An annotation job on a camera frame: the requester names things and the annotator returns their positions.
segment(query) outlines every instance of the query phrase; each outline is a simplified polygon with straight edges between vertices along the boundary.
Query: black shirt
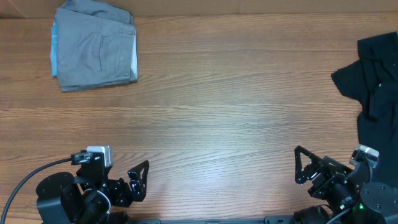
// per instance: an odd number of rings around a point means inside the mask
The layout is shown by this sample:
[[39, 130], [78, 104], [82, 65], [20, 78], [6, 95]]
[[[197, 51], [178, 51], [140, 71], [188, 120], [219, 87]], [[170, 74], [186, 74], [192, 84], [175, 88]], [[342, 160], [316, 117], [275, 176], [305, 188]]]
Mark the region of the black shirt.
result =
[[359, 143], [380, 152], [372, 181], [398, 187], [398, 34], [358, 41], [359, 60], [331, 75], [342, 95], [358, 100]]

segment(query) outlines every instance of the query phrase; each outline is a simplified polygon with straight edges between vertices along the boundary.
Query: metal bracket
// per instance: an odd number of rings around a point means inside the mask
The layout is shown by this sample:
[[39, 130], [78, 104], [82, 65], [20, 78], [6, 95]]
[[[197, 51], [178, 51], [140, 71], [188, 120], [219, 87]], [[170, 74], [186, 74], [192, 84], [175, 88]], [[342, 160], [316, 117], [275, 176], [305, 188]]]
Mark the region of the metal bracket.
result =
[[148, 170], [149, 162], [144, 161], [127, 172], [130, 177], [130, 186], [133, 198], [136, 202], [143, 201], [147, 195]]
[[[304, 168], [301, 163], [301, 153], [311, 159], [311, 162]], [[304, 149], [301, 146], [297, 146], [294, 149], [296, 171], [295, 171], [295, 181], [298, 184], [304, 184], [307, 180], [314, 179], [319, 173], [318, 169], [321, 167], [322, 159], [317, 155], [311, 153], [310, 151]]]

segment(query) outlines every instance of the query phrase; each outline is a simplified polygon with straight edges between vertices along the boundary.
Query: wood grain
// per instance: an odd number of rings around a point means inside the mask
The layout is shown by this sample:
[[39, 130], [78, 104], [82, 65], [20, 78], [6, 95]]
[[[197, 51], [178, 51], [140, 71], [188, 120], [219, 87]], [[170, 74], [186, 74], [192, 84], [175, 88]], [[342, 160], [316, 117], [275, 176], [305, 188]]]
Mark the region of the wood grain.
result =
[[[358, 102], [330, 74], [356, 41], [396, 30], [398, 13], [138, 17], [139, 81], [61, 93], [51, 77], [51, 19], [0, 21], [0, 206], [31, 170], [110, 144], [110, 177], [150, 162], [137, 218], [253, 218], [321, 202], [294, 182], [293, 149], [347, 162]], [[7, 223], [40, 223], [37, 174]]]
[[[9, 1], [23, 18], [54, 18], [65, 0]], [[393, 0], [98, 0], [134, 16], [199, 16], [259, 13], [397, 12]]]

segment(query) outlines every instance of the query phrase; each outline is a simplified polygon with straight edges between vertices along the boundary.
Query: wooden table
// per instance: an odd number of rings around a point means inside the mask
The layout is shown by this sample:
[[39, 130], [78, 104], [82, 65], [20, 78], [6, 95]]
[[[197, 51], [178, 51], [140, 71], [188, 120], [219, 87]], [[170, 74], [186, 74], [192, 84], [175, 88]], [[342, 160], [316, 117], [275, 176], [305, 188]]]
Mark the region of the wooden table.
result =
[[[61, 93], [51, 19], [0, 21], [0, 206], [33, 169], [110, 144], [109, 177], [150, 162], [137, 218], [254, 218], [317, 205], [294, 182], [302, 145], [347, 163], [361, 105], [330, 74], [356, 41], [398, 29], [398, 13], [138, 17], [139, 81]], [[41, 223], [34, 176], [7, 223]]]

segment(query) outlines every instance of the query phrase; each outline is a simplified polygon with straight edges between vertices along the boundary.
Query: gray cloth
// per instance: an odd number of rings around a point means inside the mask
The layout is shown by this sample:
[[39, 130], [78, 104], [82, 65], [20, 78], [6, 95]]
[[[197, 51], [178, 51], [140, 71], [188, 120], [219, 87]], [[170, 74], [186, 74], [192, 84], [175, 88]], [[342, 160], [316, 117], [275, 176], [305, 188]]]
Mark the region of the gray cloth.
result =
[[137, 80], [136, 29], [127, 11], [104, 2], [69, 0], [57, 9], [57, 73], [62, 91]]

